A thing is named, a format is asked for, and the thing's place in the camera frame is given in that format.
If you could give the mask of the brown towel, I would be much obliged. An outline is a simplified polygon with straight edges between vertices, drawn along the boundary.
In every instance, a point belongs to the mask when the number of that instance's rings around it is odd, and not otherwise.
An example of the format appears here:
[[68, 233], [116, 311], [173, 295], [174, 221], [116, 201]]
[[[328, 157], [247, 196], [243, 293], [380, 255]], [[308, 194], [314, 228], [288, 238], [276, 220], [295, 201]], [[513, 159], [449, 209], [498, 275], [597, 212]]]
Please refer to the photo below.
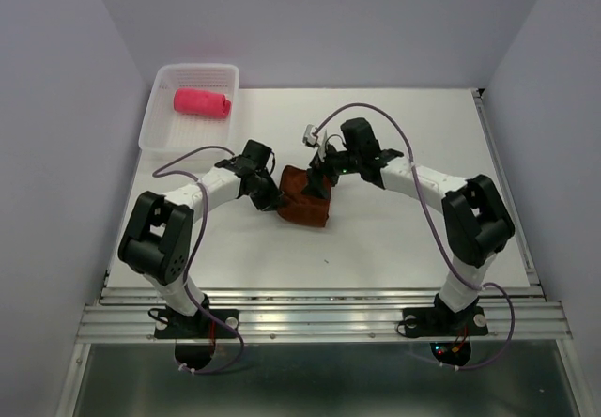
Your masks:
[[305, 170], [292, 165], [285, 166], [280, 179], [282, 196], [277, 214], [292, 224], [324, 228], [329, 219], [331, 200], [304, 194], [302, 191], [307, 185]]

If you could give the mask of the pink microfiber towel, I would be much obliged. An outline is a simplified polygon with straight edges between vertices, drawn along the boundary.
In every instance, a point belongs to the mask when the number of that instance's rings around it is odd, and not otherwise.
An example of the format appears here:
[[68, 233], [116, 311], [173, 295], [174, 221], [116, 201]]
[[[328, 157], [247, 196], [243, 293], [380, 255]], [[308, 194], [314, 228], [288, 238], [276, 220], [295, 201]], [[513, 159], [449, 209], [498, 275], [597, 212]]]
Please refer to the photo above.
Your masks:
[[195, 88], [180, 88], [173, 98], [176, 112], [215, 119], [229, 116], [232, 102], [225, 94]]

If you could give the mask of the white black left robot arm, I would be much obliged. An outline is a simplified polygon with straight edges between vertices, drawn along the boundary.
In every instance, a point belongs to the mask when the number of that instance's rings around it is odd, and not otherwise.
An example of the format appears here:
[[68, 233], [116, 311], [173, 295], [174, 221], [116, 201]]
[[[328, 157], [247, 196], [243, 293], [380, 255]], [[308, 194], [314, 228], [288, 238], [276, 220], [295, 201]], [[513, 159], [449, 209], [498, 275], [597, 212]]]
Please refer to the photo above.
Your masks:
[[268, 168], [273, 151], [255, 140], [248, 141], [240, 154], [216, 162], [201, 177], [176, 168], [206, 149], [211, 147], [199, 147], [152, 173], [154, 178], [178, 175], [190, 182], [163, 194], [141, 193], [117, 249], [118, 259], [153, 285], [167, 307], [177, 313], [179, 328], [189, 336], [202, 334], [209, 317], [202, 308], [206, 295], [190, 278], [200, 245], [192, 242], [194, 225], [201, 224], [198, 237], [202, 238], [208, 214], [217, 207], [248, 196], [256, 209], [272, 211], [282, 196]]

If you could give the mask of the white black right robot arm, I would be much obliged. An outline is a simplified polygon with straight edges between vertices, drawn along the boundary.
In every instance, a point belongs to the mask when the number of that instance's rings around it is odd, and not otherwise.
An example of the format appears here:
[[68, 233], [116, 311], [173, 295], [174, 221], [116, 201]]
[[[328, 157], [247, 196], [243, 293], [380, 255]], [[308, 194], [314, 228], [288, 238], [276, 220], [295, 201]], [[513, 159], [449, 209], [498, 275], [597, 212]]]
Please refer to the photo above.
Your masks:
[[447, 246], [453, 256], [444, 255], [451, 266], [432, 321], [442, 332], [454, 332], [466, 321], [482, 288], [489, 265], [516, 232], [515, 225], [491, 178], [478, 175], [460, 178], [419, 165], [396, 149], [383, 149], [371, 125], [362, 117], [342, 126], [344, 149], [337, 150], [326, 134], [313, 125], [306, 127], [302, 142], [316, 150], [307, 169], [302, 193], [316, 198], [330, 197], [330, 188], [340, 176], [357, 174], [381, 190], [401, 193], [417, 200], [440, 249], [444, 245], [429, 211], [439, 212], [444, 221]]

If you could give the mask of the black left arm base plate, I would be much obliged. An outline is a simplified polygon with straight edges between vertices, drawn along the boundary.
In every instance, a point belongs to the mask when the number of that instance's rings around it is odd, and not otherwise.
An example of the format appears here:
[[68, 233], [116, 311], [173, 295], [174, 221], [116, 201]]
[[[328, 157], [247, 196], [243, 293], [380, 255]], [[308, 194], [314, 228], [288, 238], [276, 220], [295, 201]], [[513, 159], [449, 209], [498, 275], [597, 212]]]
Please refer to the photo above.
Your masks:
[[[153, 337], [174, 341], [174, 359], [179, 371], [191, 375], [215, 375], [239, 361], [244, 343], [239, 339], [239, 310], [233, 308], [200, 311], [192, 317], [183, 316], [169, 307], [153, 307], [147, 315], [155, 324]], [[217, 342], [240, 342], [239, 353], [226, 360], [218, 354]]]

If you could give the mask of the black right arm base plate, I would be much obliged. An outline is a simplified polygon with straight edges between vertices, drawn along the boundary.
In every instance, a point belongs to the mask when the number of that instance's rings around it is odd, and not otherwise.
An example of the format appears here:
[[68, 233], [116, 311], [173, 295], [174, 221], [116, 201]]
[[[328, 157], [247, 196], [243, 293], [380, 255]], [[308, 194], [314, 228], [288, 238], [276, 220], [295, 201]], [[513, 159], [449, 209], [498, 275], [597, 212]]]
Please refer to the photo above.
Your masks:
[[459, 313], [442, 306], [405, 308], [395, 331], [408, 339], [431, 339], [432, 357], [456, 370], [466, 367], [470, 360], [470, 338], [489, 334], [484, 310], [479, 306]]

